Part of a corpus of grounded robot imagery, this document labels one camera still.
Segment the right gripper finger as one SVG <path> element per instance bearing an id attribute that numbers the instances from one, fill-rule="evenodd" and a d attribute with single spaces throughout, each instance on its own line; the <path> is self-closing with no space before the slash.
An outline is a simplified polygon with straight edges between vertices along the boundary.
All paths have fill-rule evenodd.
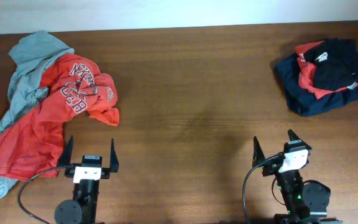
<path id="1" fill-rule="evenodd" d="M 260 146 L 259 140 L 257 139 L 257 136 L 254 136 L 253 138 L 253 146 L 254 152 L 252 158 L 252 167 L 257 167 L 265 160 L 265 156 Z"/>
<path id="2" fill-rule="evenodd" d="M 303 142 L 303 140 L 300 139 L 292 129 L 288 130 L 288 137 L 290 139 L 288 141 L 289 144 L 297 144 L 297 143 L 302 143 Z"/>

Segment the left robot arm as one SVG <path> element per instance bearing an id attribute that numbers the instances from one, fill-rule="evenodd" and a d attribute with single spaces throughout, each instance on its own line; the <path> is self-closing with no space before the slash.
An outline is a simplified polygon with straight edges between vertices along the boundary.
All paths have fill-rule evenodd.
<path id="1" fill-rule="evenodd" d="M 73 137 L 63 150 L 58 165 L 64 168 L 64 176 L 74 183 L 73 198 L 57 205 L 54 219 L 57 224 L 93 224 L 99 195 L 99 182 L 109 179 L 110 174 L 119 170 L 114 142 L 111 142 L 109 167 L 103 167 L 101 156 L 84 155 L 80 163 L 71 163 Z"/>

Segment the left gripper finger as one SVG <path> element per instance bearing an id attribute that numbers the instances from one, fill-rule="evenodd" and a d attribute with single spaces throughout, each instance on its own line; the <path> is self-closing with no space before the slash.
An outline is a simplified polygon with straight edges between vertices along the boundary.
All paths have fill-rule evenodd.
<path id="1" fill-rule="evenodd" d="M 113 172 L 118 172 L 118 170 L 119 170 L 119 161 L 114 147 L 114 139 L 111 139 L 109 171 L 110 173 L 113 173 Z"/>
<path id="2" fill-rule="evenodd" d="M 69 141 L 65 145 L 63 152 L 58 160 L 57 166 L 62 167 L 70 165 L 71 153 L 73 150 L 73 141 L 73 136 L 70 136 Z"/>

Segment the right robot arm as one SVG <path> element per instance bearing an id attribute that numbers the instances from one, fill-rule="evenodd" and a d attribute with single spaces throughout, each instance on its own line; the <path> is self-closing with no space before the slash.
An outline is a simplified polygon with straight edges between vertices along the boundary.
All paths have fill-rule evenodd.
<path id="1" fill-rule="evenodd" d="M 300 169 L 308 165 L 312 147 L 291 129 L 289 141 L 283 151 L 266 158 L 256 137 L 253 138 L 253 168 L 262 168 L 264 177 L 273 175 L 287 209 L 286 214 L 276 214 L 275 223 L 321 223 L 327 217 L 331 189 L 316 180 L 304 180 Z"/>

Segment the orange printed t-shirt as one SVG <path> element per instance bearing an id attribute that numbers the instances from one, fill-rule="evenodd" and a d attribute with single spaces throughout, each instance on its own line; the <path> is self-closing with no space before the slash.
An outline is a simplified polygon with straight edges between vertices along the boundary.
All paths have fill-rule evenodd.
<path id="1" fill-rule="evenodd" d="M 119 124 L 112 76 L 91 60 L 65 54 L 46 69 L 48 97 L 0 135 L 0 177 L 28 180 L 57 166 L 63 152 L 63 124 L 88 112 L 110 126 Z"/>

